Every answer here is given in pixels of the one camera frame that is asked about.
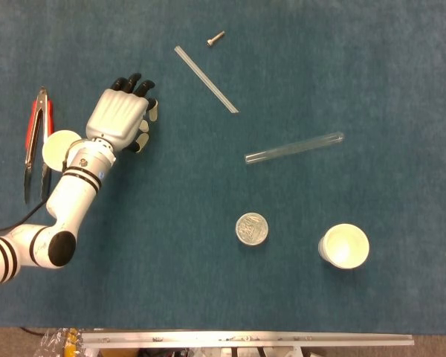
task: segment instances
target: white robotic arm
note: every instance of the white robotic arm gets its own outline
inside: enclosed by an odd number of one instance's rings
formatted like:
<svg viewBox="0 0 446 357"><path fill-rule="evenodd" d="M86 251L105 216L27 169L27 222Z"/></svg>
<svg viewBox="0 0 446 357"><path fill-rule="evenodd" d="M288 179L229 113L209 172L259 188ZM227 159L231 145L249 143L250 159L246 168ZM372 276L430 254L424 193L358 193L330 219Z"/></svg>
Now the white robotic arm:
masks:
<svg viewBox="0 0 446 357"><path fill-rule="evenodd" d="M86 126L88 140L72 145L74 155L65 160L46 204L56 223L20 225L0 237L0 283L15 277L21 266L61 268L71 260L81 222L115 161L114 152L140 152L149 137L143 116L157 117L157 101L144 97L154 83L146 80L132 93L139 79L139 74L119 78L106 89ZM144 132L136 138L139 129Z"/></svg>

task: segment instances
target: bolt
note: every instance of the bolt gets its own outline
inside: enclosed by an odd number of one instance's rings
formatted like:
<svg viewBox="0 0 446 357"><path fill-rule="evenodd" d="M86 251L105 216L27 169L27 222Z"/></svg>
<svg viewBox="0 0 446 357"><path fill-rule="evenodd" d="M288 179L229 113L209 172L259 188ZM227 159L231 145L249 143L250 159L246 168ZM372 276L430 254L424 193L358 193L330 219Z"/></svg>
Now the bolt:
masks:
<svg viewBox="0 0 446 357"><path fill-rule="evenodd" d="M212 39L208 39L207 40L207 45L208 47L213 46L216 41L218 41L219 39L221 39L224 36L224 31L220 32L218 35L216 35L215 37L213 37Z"/></svg>

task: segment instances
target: coin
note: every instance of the coin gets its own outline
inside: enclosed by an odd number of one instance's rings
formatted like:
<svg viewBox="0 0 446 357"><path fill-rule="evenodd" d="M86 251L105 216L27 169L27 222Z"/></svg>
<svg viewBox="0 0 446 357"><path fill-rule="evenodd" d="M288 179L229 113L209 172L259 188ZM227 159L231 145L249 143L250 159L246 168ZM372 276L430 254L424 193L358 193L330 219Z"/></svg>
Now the coin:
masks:
<svg viewBox="0 0 446 357"><path fill-rule="evenodd" d="M258 213L245 213L236 222L236 235L246 245L258 245L268 236L268 223Z"/></svg>

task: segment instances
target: black stripe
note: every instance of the black stripe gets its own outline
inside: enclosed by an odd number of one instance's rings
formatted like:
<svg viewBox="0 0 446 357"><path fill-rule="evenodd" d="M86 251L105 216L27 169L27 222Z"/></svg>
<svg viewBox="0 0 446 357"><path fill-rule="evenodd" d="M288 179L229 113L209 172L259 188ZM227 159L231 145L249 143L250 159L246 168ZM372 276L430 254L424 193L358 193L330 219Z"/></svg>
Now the black stripe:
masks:
<svg viewBox="0 0 446 357"><path fill-rule="evenodd" d="M81 175L80 173L69 173L69 172L65 172L65 173L63 173L62 175L63 175L63 176L74 176L74 177L77 177L77 178L79 178L79 179L82 179L82 180L88 182L88 183L89 183L89 184L96 190L96 193L99 191L99 188L97 188L96 184L95 184L93 181L91 181L89 178L87 178L87 177Z"/></svg>
<svg viewBox="0 0 446 357"><path fill-rule="evenodd" d="M7 256L7 252L3 249L1 244L0 244L0 252L1 252L1 255L3 255L3 261L5 263L5 273L3 274L3 278L0 281L0 284L1 284L5 281L5 279L7 279L7 275L8 275L8 256Z"/></svg>
<svg viewBox="0 0 446 357"><path fill-rule="evenodd" d="M36 238L38 238L38 234L40 234L42 232L42 230L44 230L45 228L48 228L48 227L43 227L42 229L37 231L30 243L30 258L32 259L33 263L37 264L38 266L40 266L40 264L38 264L38 262L35 259L35 254L33 252L33 248L35 248L35 241L36 241Z"/></svg>
<svg viewBox="0 0 446 357"><path fill-rule="evenodd" d="M15 249L13 249L13 246L8 242L4 237L0 237L0 240L5 243L5 245L10 249L10 253L12 254L12 261L13 261L13 267L12 267L12 274L8 278L8 280L12 280L13 277L16 274L16 270L18 268L18 260L16 259L16 252Z"/></svg>
<svg viewBox="0 0 446 357"><path fill-rule="evenodd" d="M99 185L99 188L101 188L101 186L103 185L103 184L101 183L101 180L99 179L99 177L97 177L95 174L93 174L91 171L89 171L89 170L87 170L87 169L83 169L82 167L78 167L78 166L71 166L71 167L68 167L68 169L67 169L66 171L68 171L68 170L78 170L78 171L81 171L81 172L83 172L83 173L87 173L87 174L90 175L94 180L96 180L97 184Z"/></svg>

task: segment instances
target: wire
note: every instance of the wire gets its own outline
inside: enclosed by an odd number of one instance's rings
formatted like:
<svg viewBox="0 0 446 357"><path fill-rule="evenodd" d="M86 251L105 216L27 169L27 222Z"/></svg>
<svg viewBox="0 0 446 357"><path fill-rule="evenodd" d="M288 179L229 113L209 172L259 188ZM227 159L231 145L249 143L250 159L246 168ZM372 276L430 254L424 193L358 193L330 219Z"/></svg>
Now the wire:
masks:
<svg viewBox="0 0 446 357"><path fill-rule="evenodd" d="M30 335L34 335L34 336L43 337L45 335L44 333L31 331L30 329L27 329L26 327L20 327L20 330L24 331L26 333L29 333Z"/></svg>
<svg viewBox="0 0 446 357"><path fill-rule="evenodd" d="M14 229L14 228L18 227L19 225L22 225L23 223L28 221L29 218L35 214L35 212L37 212L41 207L43 207L43 205L47 202L47 200L48 200L48 197L46 199L44 199L43 201L41 201L33 210L30 211L29 214L27 214L25 217L23 217L21 220L19 220L14 225L11 225L11 226L5 227L5 228L0 228L0 233L3 233L3 232L8 233L12 229Z"/></svg>

